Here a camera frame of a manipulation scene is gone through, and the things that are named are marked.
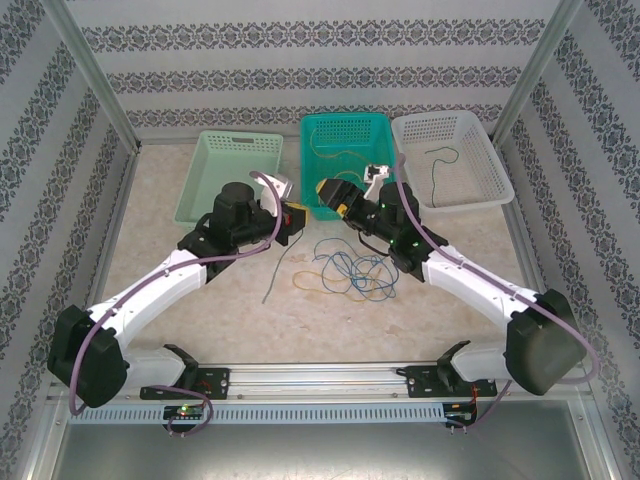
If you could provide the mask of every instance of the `cable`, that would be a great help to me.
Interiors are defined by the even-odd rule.
[[[453,147],[440,147],[440,148],[436,148],[434,150],[427,150],[426,152],[424,152],[425,155],[429,154],[429,153],[435,153],[435,152],[439,152],[440,150],[451,150],[453,152],[455,152],[456,154],[456,158],[453,161],[446,161],[442,158],[436,158],[433,161],[433,165],[431,165],[431,181],[433,182],[433,190],[431,190],[431,206],[433,208],[436,208],[436,202],[435,202],[435,194],[436,194],[436,178],[435,178],[435,172],[436,172],[436,165],[438,164],[438,162],[442,162],[442,163],[446,163],[447,165],[452,165],[454,163],[456,163],[458,161],[458,159],[460,158],[460,152],[458,152],[455,148]]]
[[[509,380],[507,383],[504,384],[504,387],[502,387],[502,390],[500,390],[500,393],[498,394],[498,396],[493,400],[493,402],[491,402],[491,405],[489,405],[489,408],[487,408],[485,410],[485,412],[482,414],[482,416],[480,418],[478,418],[473,425],[471,425],[470,427],[467,428],[475,428],[478,425],[480,425],[482,422],[484,422],[487,417],[489,417],[496,409],[496,407],[498,406],[498,403],[500,403],[500,400],[502,400],[504,398],[504,396],[507,394],[507,391],[509,390],[509,387],[511,387],[511,384],[513,382],[511,380]]]
[[[206,389],[204,391],[205,394],[207,392],[211,392],[212,391],[211,384],[209,382],[205,382],[204,380],[200,380],[198,383],[196,383],[196,386],[198,386],[198,385],[202,385]]]
[[[341,150],[338,153],[331,153],[331,154],[323,154],[323,153],[319,153],[315,147],[313,146],[313,137],[316,134],[316,129],[314,128],[313,131],[311,132],[311,136],[309,137],[309,147],[311,147],[311,151],[314,153],[314,155],[316,155],[319,158],[336,158],[339,157],[340,155],[343,154],[348,154],[348,155],[353,155],[354,157],[357,157],[361,160],[364,160],[367,164],[371,163],[369,161],[369,159],[367,157],[365,157],[364,155],[360,155],[358,152],[354,152],[353,150]]]
[[[265,184],[267,185],[267,187],[271,191],[271,194],[274,196],[274,198],[279,198],[277,190],[275,189],[275,187],[273,186],[271,181],[269,181],[269,178],[266,175],[264,175],[264,174],[262,174],[260,172],[256,172],[256,171],[251,171],[249,174],[253,178],[259,177],[262,180],[264,180]],[[237,253],[235,255],[220,255],[220,256],[216,256],[216,257],[195,258],[193,260],[187,260],[187,261],[184,261],[184,262],[176,263],[175,265],[171,265],[167,269],[160,270],[160,271],[156,272],[155,274],[151,275],[150,277],[145,278],[140,283],[136,284],[133,288],[131,288],[131,290],[129,290],[127,293],[125,293],[109,310],[107,310],[102,317],[100,317],[100,319],[95,323],[95,325],[91,328],[91,330],[89,330],[89,333],[87,333],[87,336],[85,337],[84,341],[82,342],[82,345],[80,345],[80,349],[78,350],[78,355],[76,356],[76,361],[73,364],[73,370],[71,372],[71,381],[69,382],[69,411],[71,412],[72,415],[74,415],[74,416],[75,415],[80,415],[84,411],[84,409],[86,408],[86,404],[83,404],[80,408],[76,407],[76,393],[77,393],[77,388],[78,388],[78,377],[80,375],[80,367],[82,366],[82,361],[84,360],[84,356],[87,353],[87,349],[89,348],[89,344],[91,343],[91,340],[93,339],[93,337],[98,333],[100,328],[102,328],[102,325],[104,325],[104,323],[109,318],[111,318],[113,315],[115,315],[117,313],[117,311],[120,308],[122,308],[122,306],[126,302],[128,302],[134,295],[136,295],[138,292],[140,292],[143,288],[145,288],[149,284],[153,283],[158,278],[164,277],[165,275],[168,275],[169,273],[171,273],[171,272],[173,272],[175,270],[178,270],[180,268],[185,268],[185,267],[188,267],[190,265],[196,265],[196,264],[198,264],[198,265],[207,265],[209,263],[214,263],[214,262],[224,262],[224,261],[228,261],[228,260],[238,260],[238,259],[241,259],[241,258],[246,258],[246,257],[250,257],[252,255],[256,255],[256,254],[266,250],[267,248],[269,248],[271,243],[273,243],[273,241],[275,240],[276,236],[278,235],[278,232],[280,231],[280,226],[282,225],[282,205],[280,204],[280,202],[276,202],[276,207],[277,207],[277,212],[276,212],[276,225],[275,225],[275,228],[273,229],[273,232],[271,233],[269,238],[267,238],[267,240],[264,243],[262,243],[261,245],[259,245],[258,247],[254,248],[252,250],[249,250],[248,252]],[[172,389],[172,388],[175,388],[175,387],[165,386],[165,387],[162,387],[162,388],[164,388],[164,389]],[[201,398],[200,397],[201,394],[198,393],[198,392],[191,392],[189,390],[185,390],[185,392],[189,392],[188,393],[189,395],[194,395],[196,397]]]
[[[476,387],[475,383],[471,384],[471,391],[473,392],[473,399],[471,400],[473,412],[471,412],[471,415],[474,415],[478,411],[478,387]]]
[[[340,241],[346,244],[351,249],[353,254],[356,256],[355,260],[351,257],[349,253],[342,250],[338,250],[333,254],[324,254],[324,253],[318,254],[318,247],[322,243],[328,242],[328,241]],[[388,298],[395,298],[396,296],[395,284],[398,282],[398,279],[400,277],[400,272],[398,271],[396,266],[392,264],[393,268],[395,269],[395,274],[394,274],[391,268],[384,262],[384,258],[381,258],[377,255],[364,255],[364,256],[360,255],[355,251],[355,249],[351,246],[349,242],[347,242],[342,238],[335,238],[335,237],[325,238],[324,240],[320,240],[313,249],[313,256],[314,256],[313,261],[323,260],[323,259],[327,260],[322,268],[322,271],[320,273],[313,272],[310,270],[303,270],[300,272],[296,272],[292,278],[293,285],[296,288],[299,288],[301,290],[307,290],[307,291],[316,291],[323,294],[337,293],[341,295],[346,295],[349,300],[354,302],[356,301],[361,302],[366,300],[372,301],[372,302],[381,302]],[[333,266],[335,270],[345,278],[342,278],[340,280],[328,278],[326,273],[327,273],[327,269],[330,268],[331,266]],[[380,268],[378,270],[378,273],[374,276],[372,274],[372,271],[376,267],[380,267]],[[388,281],[382,280],[379,278],[380,274],[385,270],[389,276]],[[296,281],[297,277],[304,273],[320,277],[322,279],[322,285],[326,291],[318,290],[315,288],[302,287],[298,285]],[[327,282],[340,283],[342,281],[347,281],[347,280],[349,280],[350,283],[344,290],[335,290],[327,284]],[[352,288],[355,289],[357,292],[359,292],[360,295],[362,295],[362,297],[364,298],[354,300],[349,295],[347,295],[347,293]],[[383,297],[372,298],[374,293],[378,291],[382,293]]]
[[[169,436],[173,437],[174,435],[180,436],[181,438],[184,437],[188,437],[189,435],[193,435],[198,433],[200,430],[202,430],[204,427],[206,427],[209,422],[211,421],[211,419],[213,418],[213,404],[211,403],[211,400],[209,400],[209,397],[207,397],[205,394],[200,393],[200,392],[194,392],[192,390],[185,390],[184,388],[178,388],[178,387],[169,387],[167,385],[152,385],[149,388],[155,388],[156,390],[164,390],[165,392],[173,392],[173,393],[180,393],[182,395],[191,395],[192,397],[197,397],[199,399],[202,400],[202,405],[207,407],[207,416],[204,419],[204,421],[198,425],[196,425],[195,427],[193,427],[191,430],[189,430],[188,432],[176,432],[175,430],[171,429],[171,425],[173,424],[174,420],[177,420],[180,417],[171,417],[169,419],[169,422],[167,423],[167,430],[169,431]]]
[[[311,287],[311,288],[310,287],[302,287],[302,286],[298,285],[298,283],[296,282],[296,278],[298,277],[298,275],[302,275],[303,273],[307,273],[309,275],[315,275],[316,277],[323,278],[327,282],[334,282],[334,283],[344,282],[346,280],[349,280],[349,278],[340,278],[338,280],[334,280],[332,278],[324,278],[322,276],[322,274],[320,274],[318,272],[313,272],[311,270],[300,270],[299,272],[296,272],[296,273],[293,274],[293,276],[291,277],[291,282],[293,283],[294,287],[296,287],[299,290],[304,290],[306,292],[317,292],[317,293],[322,293],[323,295],[344,295],[348,300],[350,300],[351,302],[354,302],[354,303],[363,303],[363,302],[366,302],[367,300],[370,300],[370,297],[373,296],[373,293],[375,292],[375,290],[371,290],[371,292],[369,292],[367,294],[367,296],[365,296],[365,298],[351,298],[351,296],[349,296],[349,294],[346,293],[346,292],[331,292],[331,291],[327,291],[327,290],[320,290],[318,288],[313,288],[313,287]],[[379,274],[380,274],[380,270],[378,270],[378,272],[376,273],[375,276],[370,277],[371,281],[377,280]]]
[[[558,325],[560,328],[562,328],[567,333],[569,333],[573,338],[575,338],[580,343],[580,345],[582,345],[587,350],[587,352],[591,357],[591,362],[592,362],[591,371],[583,377],[560,379],[558,380],[558,383],[562,383],[565,385],[578,385],[580,383],[588,382],[589,380],[594,378],[600,371],[600,359],[598,358],[598,353],[591,346],[591,344],[580,334],[580,332],[578,332],[575,328],[573,328],[571,325],[569,325],[567,322],[562,320],[560,317],[558,317],[554,313],[533,303],[531,300],[520,295],[518,292],[516,292],[512,288],[508,287],[507,285],[504,285],[502,282],[498,280],[495,280],[490,275],[487,275],[482,270],[474,267],[473,265],[470,265],[469,263],[466,263],[460,260],[459,258],[449,255],[446,251],[440,248],[440,246],[427,234],[427,232],[425,232],[424,228],[422,228],[422,225],[420,225],[420,222],[418,222],[415,215],[411,211],[411,208],[409,207],[409,202],[407,200],[407,195],[404,191],[404,187],[402,186],[402,180],[400,178],[400,167],[404,164],[405,160],[406,160],[405,155],[401,153],[398,161],[393,167],[396,174],[396,184],[398,185],[398,193],[400,194],[400,200],[402,201],[402,205],[405,208],[407,216],[409,217],[409,220],[411,220],[411,223],[416,228],[420,236],[424,238],[424,240],[429,244],[429,246],[431,246],[431,248],[433,248],[436,252],[438,252],[444,258],[452,262],[454,265],[467,269],[468,271],[470,271],[480,279],[487,282],[489,285],[496,287],[501,292],[524,303],[529,308],[534,309],[539,314],[544,315],[549,320],[551,320],[556,325]]]
[[[473,430],[471,429],[471,426],[467,427],[466,425],[464,425],[463,423],[458,422],[457,420],[451,420],[450,418],[448,418],[446,420],[447,423],[450,423],[452,425],[455,425],[457,427],[460,427],[464,430],[465,434],[470,431],[471,434],[473,436],[475,436],[479,441],[481,445],[484,445],[485,447],[487,447],[488,450],[492,451],[494,455],[496,455],[497,457],[499,457],[504,463],[506,463],[507,465],[509,465],[513,470],[515,470],[518,475],[520,475],[522,478],[524,478],[525,480],[532,480],[531,477],[529,477],[527,474],[525,474],[516,464],[512,463],[509,458],[505,457],[504,455],[502,455],[502,453],[500,453],[500,451],[498,449],[494,449],[491,448],[491,445],[493,445],[492,441],[489,441],[488,439],[486,439],[483,435],[480,435],[480,433],[477,430]]]
[[[353,170],[345,170],[344,172],[336,173],[336,175],[333,178],[338,178],[340,175],[345,175],[347,173],[349,175],[353,175],[354,177],[357,177],[358,180],[360,180],[360,183],[364,185],[364,179],[357,172],[354,172]]]
[[[287,247],[287,249],[282,252],[282,255],[280,255],[280,258],[278,259],[278,263],[276,264],[276,268],[273,270],[273,275],[271,276],[271,283],[269,284],[269,288],[267,289],[267,293],[264,294],[264,297],[262,298],[262,304],[264,305],[264,302],[267,301],[267,297],[269,297],[269,294],[271,293],[271,290],[273,289],[273,284],[276,281],[276,275],[278,274],[278,269],[280,268],[280,264],[282,263],[282,259],[284,258],[284,256],[289,252],[289,250],[291,250],[293,248],[293,246],[298,243],[298,240],[300,240],[302,238],[302,235],[304,235],[304,229],[300,230],[300,235],[298,235],[298,238],[296,238],[291,245],[289,245]]]

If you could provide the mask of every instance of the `teal basket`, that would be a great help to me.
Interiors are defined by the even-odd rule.
[[[393,166],[394,161],[391,126],[385,115],[308,115],[300,124],[302,204],[318,220],[339,220],[340,215],[320,201],[316,193],[318,183],[325,178],[341,178],[366,190],[362,183],[365,167],[370,163]]]

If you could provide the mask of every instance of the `floor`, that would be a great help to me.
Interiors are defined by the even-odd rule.
[[[591,478],[562,402],[505,402],[472,432],[451,435],[438,423],[211,425],[176,441],[157,425],[70,425],[53,478]]]
[[[194,148],[142,148],[103,298],[157,266],[185,234],[172,219]],[[298,143],[285,142],[282,173],[294,181],[299,178],[298,151]],[[294,190],[293,199],[297,196]],[[480,265],[522,284],[501,208],[429,219],[427,224]],[[417,361],[437,359],[460,340],[501,338],[497,327],[464,302],[409,276],[401,276],[396,298],[381,303],[353,303],[342,295],[293,288],[296,271],[320,270],[319,262],[312,262],[313,247],[327,237],[357,245],[354,232],[342,222],[312,221],[284,258],[266,304],[261,301],[283,252],[279,245],[236,262],[177,302],[146,326],[132,346],[174,343],[203,363]],[[326,251],[333,248],[329,244]],[[321,288],[313,278],[308,283]]]

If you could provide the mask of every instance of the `white robotic arm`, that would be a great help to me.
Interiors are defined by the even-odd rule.
[[[536,292],[519,287],[488,270],[474,264],[460,254],[453,246],[441,247],[446,253],[473,264],[500,283],[514,289],[532,302],[536,301]],[[460,298],[497,325],[505,335],[514,312],[524,312],[528,307],[512,296],[506,295],[493,285],[473,275],[469,270],[453,264],[437,251],[429,254],[429,260],[423,262],[422,271],[425,281]],[[511,379],[507,370],[504,353],[505,340],[491,343],[469,344],[456,352],[451,360],[460,377],[466,382],[480,379]]]
[[[47,362],[49,370],[69,386],[80,346],[86,343],[76,390],[89,407],[104,405],[122,388],[180,385],[189,389],[193,376],[188,370],[194,365],[197,369],[197,362],[186,352],[174,345],[155,351],[132,349],[129,345],[165,309],[245,255],[238,254],[240,247],[272,235],[278,243],[287,245],[289,237],[304,228],[306,212],[284,202],[291,183],[266,178],[277,198],[270,188],[265,188],[269,192],[263,192],[260,202],[256,202],[249,185],[238,182],[225,185],[215,198],[213,212],[203,216],[158,267],[123,292],[86,311],[75,306],[64,310],[56,322]],[[274,233],[278,210],[284,220]],[[96,331],[94,326],[100,320],[104,323]],[[87,338],[90,330],[96,333]]]
[[[455,388],[459,381],[513,379],[525,390],[542,395],[584,358],[585,347],[538,311],[550,311],[575,330],[573,314],[561,294],[513,285],[475,265],[422,226],[431,239],[426,242],[403,203],[406,200],[412,216],[419,219],[419,203],[411,188],[402,184],[406,199],[401,199],[396,182],[380,186],[389,176],[388,168],[369,166],[366,173],[371,184],[366,193],[351,182],[326,179],[318,185],[318,195],[347,225],[388,243],[389,256],[401,272],[454,294],[505,335],[503,341],[491,344],[461,342],[446,352],[438,361],[438,376],[448,387]]]

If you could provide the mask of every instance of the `patterned wallpaper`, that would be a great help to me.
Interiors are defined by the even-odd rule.
[[[492,129],[558,0],[76,0],[143,139],[297,133],[333,111],[468,109]]]
[[[86,304],[129,153],[35,0],[0,2],[0,479],[43,402],[54,320]]]
[[[544,280],[600,353],[623,478],[640,477],[638,3],[585,2],[503,145]]]

